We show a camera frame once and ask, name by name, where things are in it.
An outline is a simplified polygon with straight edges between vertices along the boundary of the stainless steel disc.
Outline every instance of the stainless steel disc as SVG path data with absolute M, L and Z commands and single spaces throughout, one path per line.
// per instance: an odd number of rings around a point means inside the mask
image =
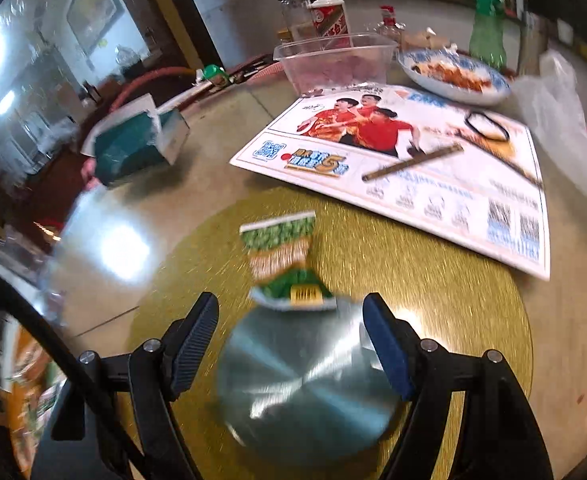
M 363 325 L 362 303 L 334 311 L 250 311 L 218 363 L 227 427 L 269 460 L 321 465 L 372 446 L 398 403 Z

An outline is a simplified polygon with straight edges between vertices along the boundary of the snack packet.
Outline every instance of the snack packet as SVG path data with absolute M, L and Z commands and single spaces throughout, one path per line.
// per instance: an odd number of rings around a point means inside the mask
M 250 298 L 277 310 L 328 310 L 336 298 L 307 266 L 314 211 L 240 226 L 256 285 Z

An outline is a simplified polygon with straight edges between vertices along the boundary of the gold round tray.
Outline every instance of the gold round tray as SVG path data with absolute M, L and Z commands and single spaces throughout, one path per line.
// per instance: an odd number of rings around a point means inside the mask
M 252 285 L 241 224 L 315 210 L 311 264 L 329 290 L 362 299 L 380 292 L 397 317 L 420 337 L 453 352 L 499 349 L 525 394 L 531 389 L 529 322 L 505 266 L 440 238 L 327 197 L 288 187 L 256 193 L 223 210 L 184 238 L 155 276 L 134 320 L 130 349 L 162 335 L 184 317 L 203 290 L 220 303 L 218 328 L 188 392 L 173 404 L 187 447 L 204 480 L 375 479 L 406 416 L 400 406 L 387 432 L 369 450 L 331 468 L 285 468 L 243 448 L 225 427 L 216 397 L 216 360 L 235 324 L 251 309 Z M 453 394 L 433 479 L 448 476 L 458 440 L 464 395 Z

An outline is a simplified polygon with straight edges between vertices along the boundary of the white plastic bag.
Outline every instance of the white plastic bag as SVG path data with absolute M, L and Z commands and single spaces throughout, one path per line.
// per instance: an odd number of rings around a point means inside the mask
M 587 122 L 576 91 L 576 72 L 554 50 L 540 58 L 540 77 L 512 84 L 531 132 L 556 165 L 587 196 Z

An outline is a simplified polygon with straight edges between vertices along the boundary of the green plastic bottle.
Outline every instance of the green plastic bottle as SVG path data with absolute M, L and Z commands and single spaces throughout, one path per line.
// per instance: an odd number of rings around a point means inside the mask
M 502 43 L 505 0 L 476 0 L 469 53 L 496 70 L 507 64 L 507 53 Z

